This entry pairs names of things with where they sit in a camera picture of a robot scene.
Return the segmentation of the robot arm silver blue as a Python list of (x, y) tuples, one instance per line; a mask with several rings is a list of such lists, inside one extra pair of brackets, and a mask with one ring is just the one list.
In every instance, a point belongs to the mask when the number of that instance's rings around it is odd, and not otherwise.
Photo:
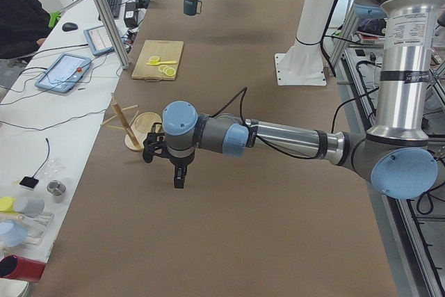
[(198, 113), (178, 101), (163, 111), (163, 155), (183, 188), (188, 165), (201, 148), (241, 156), (257, 141), (297, 159), (326, 159), (356, 172), (379, 192), (411, 199), (429, 190), (439, 167), (421, 128), (430, 82), (437, 11), (444, 0), (355, 0), (356, 16), (387, 21), (375, 124), (365, 135), (324, 132), (217, 113)]

